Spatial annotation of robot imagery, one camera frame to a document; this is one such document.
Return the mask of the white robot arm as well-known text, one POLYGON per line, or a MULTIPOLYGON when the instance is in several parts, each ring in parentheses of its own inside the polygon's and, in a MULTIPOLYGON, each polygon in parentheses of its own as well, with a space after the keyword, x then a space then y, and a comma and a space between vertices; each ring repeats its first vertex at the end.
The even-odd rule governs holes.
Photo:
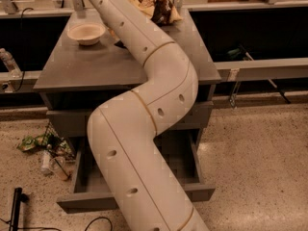
POLYGON ((90 0, 147 80, 90 115, 90 149, 132 231, 209 231, 154 143, 191 109, 198 77, 182 48, 127 0, 90 0))

